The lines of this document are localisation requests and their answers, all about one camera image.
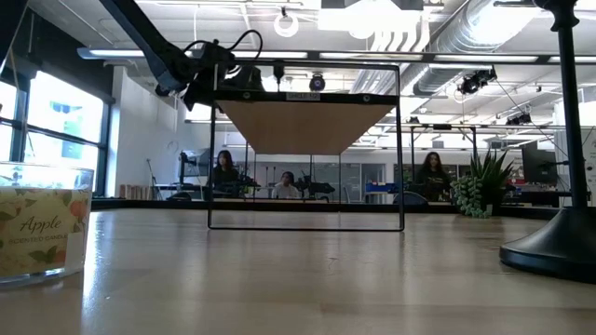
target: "spotlight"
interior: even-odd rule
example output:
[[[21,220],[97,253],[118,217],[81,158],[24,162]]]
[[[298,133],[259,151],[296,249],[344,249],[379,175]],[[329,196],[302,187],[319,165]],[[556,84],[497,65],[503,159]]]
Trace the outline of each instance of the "spotlight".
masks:
[[[488,85],[488,82],[493,81],[497,78],[494,67],[491,70],[479,70],[473,75],[464,77],[464,82],[460,85],[457,90],[463,95],[474,94],[479,89]]]
[[[532,117],[528,113],[524,113],[520,116],[512,117],[505,123],[506,126],[519,126],[532,123]]]
[[[529,114],[522,114],[520,115],[520,124],[529,124],[532,123],[532,117]]]
[[[325,89],[325,79],[323,74],[313,74],[313,78],[310,79],[310,90],[313,92],[320,92]]]

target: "woman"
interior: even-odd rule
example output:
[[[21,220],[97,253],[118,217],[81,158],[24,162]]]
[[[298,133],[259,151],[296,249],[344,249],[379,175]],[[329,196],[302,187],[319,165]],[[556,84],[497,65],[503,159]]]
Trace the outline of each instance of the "woman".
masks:
[[[428,201],[439,201],[449,190],[450,182],[449,175],[443,170],[439,154],[435,152],[427,154],[425,163],[416,173],[415,180],[415,183],[426,186],[422,195]]]
[[[238,171],[234,168],[232,155],[227,150],[221,150],[217,154],[217,166],[213,169],[213,185],[215,185],[215,189],[222,190],[221,186],[223,184],[237,180]]]
[[[297,199],[300,197],[298,189],[294,186],[294,174],[286,171],[281,174],[281,181],[276,184],[273,190],[274,199]]]

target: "label sticker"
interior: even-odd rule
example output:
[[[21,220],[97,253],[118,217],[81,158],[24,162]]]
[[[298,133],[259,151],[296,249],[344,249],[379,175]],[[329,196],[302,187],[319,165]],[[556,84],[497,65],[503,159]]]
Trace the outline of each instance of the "label sticker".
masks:
[[[0,277],[64,267],[69,235],[87,230],[90,199],[87,191],[0,187]]]
[[[320,101],[320,94],[316,92],[300,93],[300,92],[287,92],[287,101]]]

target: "potted plant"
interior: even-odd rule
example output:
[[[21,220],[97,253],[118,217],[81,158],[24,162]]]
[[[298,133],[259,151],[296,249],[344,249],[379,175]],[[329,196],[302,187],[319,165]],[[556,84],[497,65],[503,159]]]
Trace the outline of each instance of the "potted plant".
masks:
[[[463,214],[474,218],[488,218],[499,208],[505,196],[505,185],[511,174],[511,163],[502,168],[507,152],[500,158],[489,152],[482,162],[470,160],[471,175],[452,182],[456,204]]]

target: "wooden panel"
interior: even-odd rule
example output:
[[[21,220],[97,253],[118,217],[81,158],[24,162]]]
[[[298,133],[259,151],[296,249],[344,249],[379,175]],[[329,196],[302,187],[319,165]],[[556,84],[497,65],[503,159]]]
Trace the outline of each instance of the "wooden panel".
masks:
[[[257,154],[340,154],[393,108],[285,101],[218,103]]]

